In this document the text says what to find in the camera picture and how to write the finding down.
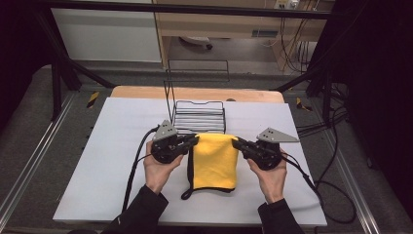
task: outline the wooden desk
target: wooden desk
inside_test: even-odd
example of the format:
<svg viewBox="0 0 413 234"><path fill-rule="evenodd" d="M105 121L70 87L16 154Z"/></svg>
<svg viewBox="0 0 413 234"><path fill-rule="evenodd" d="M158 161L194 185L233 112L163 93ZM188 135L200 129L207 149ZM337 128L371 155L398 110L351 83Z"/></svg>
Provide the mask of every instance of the wooden desk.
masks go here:
<svg viewBox="0 0 413 234"><path fill-rule="evenodd" d="M277 92L244 90L209 90L180 88L186 98L244 98L249 102L224 101L227 133L254 140L269 126L298 137L287 104ZM57 207L54 220L66 223L109 222L119 214L126 184L142 136L168 118L163 88L118 87L114 89L96 121L94 130L72 178ZM274 98L274 103L252 102ZM299 142L282 143L294 155L304 172L310 174ZM231 193L214 190L195 192L190 199L180 195L188 188L187 157L170 175L163 189L169 205L160 218L161 225L187 226L259 226L257 208L264 202L256 175L239 156L237 188ZM325 226L326 220L316 194L301 174L287 166L284 196L302 226ZM131 198L144 184L143 164L137 165Z"/></svg>
<svg viewBox="0 0 413 234"><path fill-rule="evenodd" d="M244 7L274 9L275 0L152 0L155 4L180 4L180 5L202 5L202 6L222 6L222 7ZM317 5L318 10L329 11L334 1L311 1L301 0L297 10L312 11ZM239 17L239 16L209 16L193 14L169 14L157 13L155 19L158 29L158 39L160 42L161 57L164 66L168 64L169 44L171 37L215 37L215 38L254 38L254 30L271 30L278 32L277 37L268 37L280 70L286 69L286 61L282 54L282 44L280 29L281 19L260 18L260 17ZM317 42L324 29L325 20L310 19L306 22L302 30L297 33L300 19L286 19L284 21L283 41L285 50L291 56L295 50L296 42L310 41Z"/></svg>

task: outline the person's left hand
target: person's left hand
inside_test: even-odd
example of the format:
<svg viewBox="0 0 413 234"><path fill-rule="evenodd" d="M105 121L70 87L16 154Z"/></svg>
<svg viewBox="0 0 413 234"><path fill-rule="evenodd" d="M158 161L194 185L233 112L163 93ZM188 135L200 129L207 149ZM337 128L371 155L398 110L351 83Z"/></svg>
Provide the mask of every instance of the person's left hand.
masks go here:
<svg viewBox="0 0 413 234"><path fill-rule="evenodd" d="M146 155L151 153L152 141L146 143ZM179 155L170 164L158 162L154 156L150 155L143 160L145 168L146 186L154 193L159 194L168 181L170 173L180 165L183 155Z"/></svg>

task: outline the yellow pouch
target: yellow pouch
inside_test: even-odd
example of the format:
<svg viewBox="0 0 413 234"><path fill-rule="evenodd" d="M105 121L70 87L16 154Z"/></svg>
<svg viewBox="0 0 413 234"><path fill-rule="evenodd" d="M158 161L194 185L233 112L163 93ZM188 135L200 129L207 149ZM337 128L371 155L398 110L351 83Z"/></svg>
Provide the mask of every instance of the yellow pouch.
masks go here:
<svg viewBox="0 0 413 234"><path fill-rule="evenodd" d="M232 146L232 135L198 134L198 144L189 150L189 189L181 199L187 200L201 189L234 191L237 185L238 149Z"/></svg>

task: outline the gray carpet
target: gray carpet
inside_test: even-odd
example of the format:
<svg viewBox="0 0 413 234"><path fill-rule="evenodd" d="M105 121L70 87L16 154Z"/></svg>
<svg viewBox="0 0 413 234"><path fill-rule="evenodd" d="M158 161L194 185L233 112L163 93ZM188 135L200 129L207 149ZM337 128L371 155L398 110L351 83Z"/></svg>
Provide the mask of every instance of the gray carpet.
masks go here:
<svg viewBox="0 0 413 234"><path fill-rule="evenodd" d="M120 85L163 86L165 73L145 71L97 71L103 78ZM203 83L197 87L235 88L268 90L283 84L291 77L270 76L268 74L231 74L228 83ZM82 77L85 84L95 82ZM46 131L52 115L51 77L47 69L40 70L33 78L29 91L7 128L1 133L0 165L2 182L0 201L19 176L42 134ZM300 84L294 90L304 90L306 84ZM53 143L47 151L36 174L23 194L15 212L7 223L4 233L65 233L71 229L89 228L101 230L105 224L89 223L68 225L52 221L58 205L58 197L64 193L76 164L81 157L82 147L87 143L87 136L99 114L110 90L100 92L92 109L86 108L93 89L79 92L68 112L66 120L59 129ZM320 98L301 97L305 105L312 105ZM296 108L296 98L285 94L285 101L290 104L296 126L318 123L314 111ZM337 126L339 146L346 157L362 193L373 213L382 233L413 233L413 225L404 209L394 196L380 171L366 166L366 159L359 147L351 123L342 122ZM318 178L331 157L323 133L301 139L305 155L313 178ZM344 183L335 165L324 178L345 190ZM347 219L352 211L347 200L337 191L321 186L320 192L325 202L325 210L338 219ZM319 233L364 233L358 219L351 224L339 224L330 219L327 227L319 228ZM160 227L159 233L261 233L260 228L196 228Z"/></svg>

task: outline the white tabletop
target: white tabletop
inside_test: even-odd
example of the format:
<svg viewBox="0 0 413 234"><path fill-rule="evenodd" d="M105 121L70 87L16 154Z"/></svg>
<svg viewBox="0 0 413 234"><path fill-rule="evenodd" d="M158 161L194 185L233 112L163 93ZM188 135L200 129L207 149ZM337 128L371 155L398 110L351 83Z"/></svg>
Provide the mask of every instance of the white tabletop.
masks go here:
<svg viewBox="0 0 413 234"><path fill-rule="evenodd" d="M271 127L298 137L287 104L225 101L224 107L227 134L256 141L258 134ZM61 198L54 220L66 223L109 222L116 217L122 210L131 165L143 136L168 116L164 99L109 97ZM282 143L281 147L297 159L304 172L310 174L300 143ZM181 194L189 187L186 165L187 157L184 157L162 191L169 205L160 218L160 224L261 224L257 208L264 203L264 196L242 153L237 165L237 188L231 193L202 190L194 192L189 200L181 200ZM302 226L325 226L317 196L294 167L288 165L287 169L284 197L295 219ZM143 164L139 163L130 202L143 184Z"/></svg>

